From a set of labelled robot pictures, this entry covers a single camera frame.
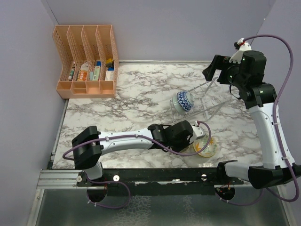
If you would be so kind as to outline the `red patterned bowl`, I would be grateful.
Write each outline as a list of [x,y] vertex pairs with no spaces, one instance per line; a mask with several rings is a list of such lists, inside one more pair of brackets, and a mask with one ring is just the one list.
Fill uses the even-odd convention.
[[176,94],[176,99],[180,107],[189,112],[194,107],[195,98],[189,91],[180,91]]

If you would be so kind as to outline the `yellow leaf patterned bowl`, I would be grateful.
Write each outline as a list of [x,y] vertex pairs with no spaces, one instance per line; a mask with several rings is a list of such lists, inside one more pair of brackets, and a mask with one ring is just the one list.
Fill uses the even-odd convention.
[[[199,152],[205,146],[207,140],[208,140],[208,135],[194,141],[194,143],[192,144],[194,151]],[[200,155],[201,157],[210,158],[213,157],[219,151],[220,151],[220,146],[217,137],[211,136],[211,139],[208,145],[206,146],[206,148],[202,152],[198,153],[198,155]]]

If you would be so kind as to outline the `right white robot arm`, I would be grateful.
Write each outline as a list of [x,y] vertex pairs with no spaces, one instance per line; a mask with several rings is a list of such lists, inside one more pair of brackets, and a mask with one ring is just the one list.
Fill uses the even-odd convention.
[[217,82],[239,90],[259,137],[262,163],[259,166],[238,161],[221,162],[216,179],[227,184],[233,178],[248,181],[256,189],[283,185],[301,176],[300,165],[295,164],[280,126],[277,110],[273,109],[277,94],[275,88],[263,82],[266,57],[254,50],[245,51],[240,63],[232,63],[230,57],[215,55],[203,71],[206,81],[211,81],[216,70],[221,73]]

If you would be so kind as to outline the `teal ceramic bowl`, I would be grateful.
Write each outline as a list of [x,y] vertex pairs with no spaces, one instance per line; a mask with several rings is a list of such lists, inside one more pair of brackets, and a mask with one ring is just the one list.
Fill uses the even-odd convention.
[[186,112],[182,109],[182,107],[180,106],[180,104],[177,101],[176,95],[173,95],[172,97],[172,104],[174,106],[174,108],[176,109],[176,111],[180,114],[180,115],[185,115]]

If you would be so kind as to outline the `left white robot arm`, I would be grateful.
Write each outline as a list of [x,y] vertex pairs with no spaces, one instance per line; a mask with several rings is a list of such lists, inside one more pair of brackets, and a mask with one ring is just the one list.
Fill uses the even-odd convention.
[[104,179],[102,164],[98,162],[102,155],[130,149],[164,150],[165,147],[179,153],[203,135],[201,128],[188,121],[175,125],[152,124],[127,132],[100,132],[97,126],[89,126],[71,142],[72,147],[80,146],[72,151],[74,166],[84,170],[88,181],[98,186]]

